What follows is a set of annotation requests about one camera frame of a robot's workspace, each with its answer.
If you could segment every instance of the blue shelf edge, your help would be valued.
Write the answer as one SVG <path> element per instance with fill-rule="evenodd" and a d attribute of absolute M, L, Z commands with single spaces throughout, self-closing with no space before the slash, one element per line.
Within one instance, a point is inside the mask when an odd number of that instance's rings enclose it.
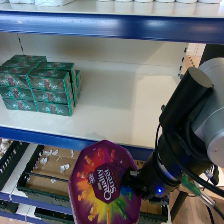
<path fill-rule="evenodd" d="M 16 220 L 20 220 L 20 221 L 26 221 L 26 217 L 23 215 L 18 215 L 18 214 L 10 214 L 10 213 L 6 213 L 6 212 L 1 212 L 0 211 L 0 216 L 9 218 L 9 219 L 16 219 Z"/>
<path fill-rule="evenodd" d="M 16 219 L 16 220 L 20 220 L 20 221 L 28 222 L 28 223 L 46 224 L 46 222 L 44 222 L 42 220 L 31 218 L 29 216 L 18 215 L 18 214 L 10 214 L 10 213 L 6 213 L 6 212 L 0 212 L 0 216 L 6 217 L 9 219 Z"/>
<path fill-rule="evenodd" d="M 224 18 L 0 11 L 0 32 L 224 44 Z"/>
<path fill-rule="evenodd" d="M 12 197 L 12 202 L 14 202 L 14 203 L 32 205 L 32 206 L 35 206 L 38 208 L 43 208 L 43 209 L 47 209 L 47 210 L 51 210 L 51 211 L 55 211 L 55 212 L 72 215 L 71 208 L 65 208 L 62 206 L 48 204 L 48 203 L 39 202 L 39 201 L 33 201 L 33 200 L 30 200 L 29 198 L 25 198 L 25 197 L 21 197 L 21 196 L 17 196 L 17 195 L 12 195 L 11 197 Z"/>
<path fill-rule="evenodd" d="M 5 127 L 0 127 L 0 137 L 74 150 L 82 150 L 85 147 L 96 143 L 96 141 L 93 140 L 72 138 Z M 120 144 L 120 146 L 126 148 L 131 153 L 132 157 L 136 160 L 146 161 L 149 155 L 153 152 L 152 148 L 144 148 L 123 144 Z"/>
<path fill-rule="evenodd" d="M 10 195 L 9 194 L 6 194 L 6 193 L 2 193 L 0 192 L 0 200 L 3 200 L 3 201 L 11 201 L 10 200 Z"/>
<path fill-rule="evenodd" d="M 40 220 L 40 219 L 35 219 L 35 218 L 31 218 L 29 216 L 26 217 L 26 221 L 28 223 L 35 223 L 35 224 L 46 224 L 46 222 Z"/>

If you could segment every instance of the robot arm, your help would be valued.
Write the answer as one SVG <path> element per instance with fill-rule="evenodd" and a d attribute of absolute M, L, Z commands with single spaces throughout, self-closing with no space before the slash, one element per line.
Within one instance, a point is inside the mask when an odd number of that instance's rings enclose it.
<path fill-rule="evenodd" d="M 163 198 L 181 183 L 183 174 L 224 197 L 224 191 L 199 175 L 214 164 L 224 167 L 224 59 L 189 68 L 159 118 L 163 134 L 137 174 L 123 184 L 144 199 Z"/>

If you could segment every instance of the stack of green boxes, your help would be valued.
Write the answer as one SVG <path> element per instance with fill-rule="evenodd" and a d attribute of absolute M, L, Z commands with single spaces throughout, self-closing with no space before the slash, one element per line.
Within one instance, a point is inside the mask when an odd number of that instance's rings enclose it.
<path fill-rule="evenodd" d="M 38 111 L 71 116 L 79 98 L 80 74 L 73 63 L 39 63 L 28 74 Z"/>
<path fill-rule="evenodd" d="M 10 64 L 9 61 L 4 63 L 3 66 L 8 66 Z M 31 61 L 29 63 L 27 60 L 22 61 L 23 66 L 27 66 L 27 68 L 23 67 L 23 70 L 21 70 L 21 68 L 17 68 L 19 65 L 15 62 L 15 59 L 13 59 L 13 62 L 13 69 L 16 70 L 15 77 L 17 79 L 20 77 L 20 82 L 23 84 L 23 86 L 18 86 L 18 88 L 23 87 L 23 89 L 21 90 L 20 88 L 17 91 L 21 93 L 21 97 L 23 96 L 23 102 L 32 103 L 33 111 L 37 110 L 39 112 L 64 116 L 72 115 L 81 90 L 81 73 L 75 70 L 73 63 L 46 62 L 46 57 L 42 57 L 42 60 L 35 65 L 32 64 L 32 67 L 28 66 L 28 64 L 31 65 Z M 0 86 L 2 83 L 10 82 L 10 80 L 6 81 L 1 77 L 1 68 L 5 69 L 5 67 L 0 67 Z M 8 100 L 15 100 L 15 95 L 18 94 L 13 95 L 11 92 L 6 93 L 1 90 L 0 94 L 8 109 L 23 109 L 21 106 L 12 105 L 12 102 L 6 102 Z"/>
<path fill-rule="evenodd" d="M 7 109 L 37 111 L 27 75 L 41 61 L 46 57 L 15 55 L 0 66 L 0 94 Z"/>

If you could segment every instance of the tray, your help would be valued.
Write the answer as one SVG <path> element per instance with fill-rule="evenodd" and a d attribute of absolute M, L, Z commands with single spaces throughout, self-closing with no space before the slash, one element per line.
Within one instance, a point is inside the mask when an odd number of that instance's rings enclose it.
<path fill-rule="evenodd" d="M 59 212 L 53 212 L 50 210 L 36 208 L 34 215 L 41 218 L 46 223 L 52 224 L 74 224 L 74 219 L 72 215 L 67 215 Z"/>
<path fill-rule="evenodd" d="M 19 204 L 0 200 L 0 211 L 1 212 L 15 214 L 18 207 L 19 207 Z"/>
<path fill-rule="evenodd" d="M 14 141 L 0 160 L 0 190 L 3 189 L 29 143 Z"/>
<path fill-rule="evenodd" d="M 51 165 L 51 161 L 56 161 L 56 158 L 53 160 L 54 156 L 50 155 L 48 156 L 49 162 L 45 165 L 40 165 L 39 159 L 46 157 L 43 155 L 43 152 L 50 150 L 54 152 L 59 150 L 56 157 L 61 157 L 62 159 L 58 161 L 58 164 L 54 162 Z M 70 208 L 71 204 L 68 196 L 67 181 L 74 164 L 70 164 L 70 168 L 63 174 L 59 172 L 57 172 L 59 174 L 55 174 L 60 165 L 69 162 L 75 163 L 78 154 L 79 152 L 74 150 L 38 145 L 18 181 L 17 189 L 23 191 L 31 200 Z"/>

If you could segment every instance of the printed label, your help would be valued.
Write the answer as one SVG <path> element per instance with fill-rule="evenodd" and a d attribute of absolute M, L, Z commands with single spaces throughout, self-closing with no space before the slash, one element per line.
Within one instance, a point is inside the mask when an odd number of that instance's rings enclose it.
<path fill-rule="evenodd" d="M 96 178 L 93 190 L 96 198 L 109 204 L 120 195 L 120 178 L 117 170 L 111 165 L 104 163 L 94 171 Z"/>

